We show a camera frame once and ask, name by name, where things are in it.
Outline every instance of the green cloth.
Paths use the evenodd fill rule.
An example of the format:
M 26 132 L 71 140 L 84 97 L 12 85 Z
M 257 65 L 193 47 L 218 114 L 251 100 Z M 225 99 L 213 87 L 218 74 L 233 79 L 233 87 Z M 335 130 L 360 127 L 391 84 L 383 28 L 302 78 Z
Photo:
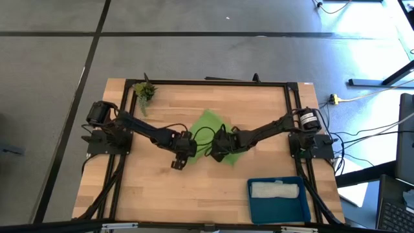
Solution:
M 227 132 L 231 132 L 232 126 L 229 124 L 226 124 L 223 122 L 223 120 L 221 120 L 221 118 L 216 115 L 212 110 L 206 109 L 204 110 L 204 113 L 200 116 L 200 119 L 198 119 L 198 121 L 196 121 L 193 126 L 190 128 L 190 132 L 193 133 L 193 135 L 197 132 L 197 130 L 199 130 L 200 128 L 204 127 L 204 126 L 208 126 L 210 128 L 212 128 L 215 132 L 217 132 L 221 125 L 224 124 L 226 126 L 226 131 Z M 198 132 L 197 137 L 195 138 L 195 141 L 197 142 L 198 145 L 201 144 L 205 144 L 208 142 L 211 142 L 213 139 L 213 132 L 209 129 L 202 129 Z M 195 164 L 195 162 L 197 162 L 197 160 L 204 156 L 204 153 L 207 150 L 207 153 L 210 152 L 210 148 L 211 148 L 212 144 L 209 143 L 205 146 L 197 146 L 197 153 L 195 154 L 194 158 L 189 158 L 188 162 L 190 164 Z M 224 157 L 223 162 L 226 162 L 230 165 L 234 165 L 234 163 L 239 159 L 239 157 L 242 155 L 243 153 L 231 153 L 228 154 Z

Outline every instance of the blue tray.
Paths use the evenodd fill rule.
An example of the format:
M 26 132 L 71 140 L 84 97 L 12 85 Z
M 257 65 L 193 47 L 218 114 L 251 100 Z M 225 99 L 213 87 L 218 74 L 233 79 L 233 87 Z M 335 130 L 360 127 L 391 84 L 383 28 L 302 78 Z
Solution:
M 297 184 L 297 198 L 252 198 L 252 182 L 283 181 L 284 184 Z M 250 217 L 254 224 L 309 222 L 311 213 L 306 200 L 306 190 L 301 177 L 257 178 L 247 180 Z

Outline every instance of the white cloth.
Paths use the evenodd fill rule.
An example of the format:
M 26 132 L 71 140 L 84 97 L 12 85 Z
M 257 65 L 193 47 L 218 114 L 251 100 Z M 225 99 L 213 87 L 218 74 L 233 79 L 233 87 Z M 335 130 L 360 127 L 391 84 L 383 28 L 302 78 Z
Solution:
M 297 184 L 283 184 L 280 182 L 253 182 L 253 198 L 297 198 L 299 196 L 299 187 Z

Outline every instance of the keyboard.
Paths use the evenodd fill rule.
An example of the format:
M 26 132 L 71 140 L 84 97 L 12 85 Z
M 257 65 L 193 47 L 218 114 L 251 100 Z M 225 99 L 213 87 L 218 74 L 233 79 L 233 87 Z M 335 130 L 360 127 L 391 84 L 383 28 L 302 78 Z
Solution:
M 401 233 L 414 233 L 414 214 L 400 203 L 382 201 L 378 228 Z

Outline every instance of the wooden tabletop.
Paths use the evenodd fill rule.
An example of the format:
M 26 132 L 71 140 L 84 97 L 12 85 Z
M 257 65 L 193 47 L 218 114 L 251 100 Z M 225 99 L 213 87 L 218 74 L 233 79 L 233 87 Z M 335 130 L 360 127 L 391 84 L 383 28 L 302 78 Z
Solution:
M 108 79 L 103 100 L 120 105 L 124 79 Z M 317 108 L 311 83 L 299 83 L 303 107 Z M 280 87 L 158 85 L 157 93 L 144 117 L 136 108 L 134 116 L 156 127 L 174 123 L 189 128 L 205 109 L 211 109 L 227 123 L 240 129 L 254 129 L 286 114 L 285 95 Z M 129 109 L 132 90 L 129 92 Z M 182 131 L 180 126 L 173 127 Z M 162 150 L 149 139 L 134 134 L 131 153 L 127 156 L 116 219 L 175 223 L 252 223 L 246 193 L 250 178 L 295 176 L 287 133 L 270 137 L 257 144 L 234 166 L 203 157 L 182 170 L 170 168 L 175 155 Z M 102 189 L 108 155 L 91 159 L 83 173 L 73 217 L 80 216 Z M 344 222 L 332 168 L 314 159 L 318 193 Z M 312 199 L 307 195 L 312 221 Z M 105 209 L 109 215 L 111 194 Z

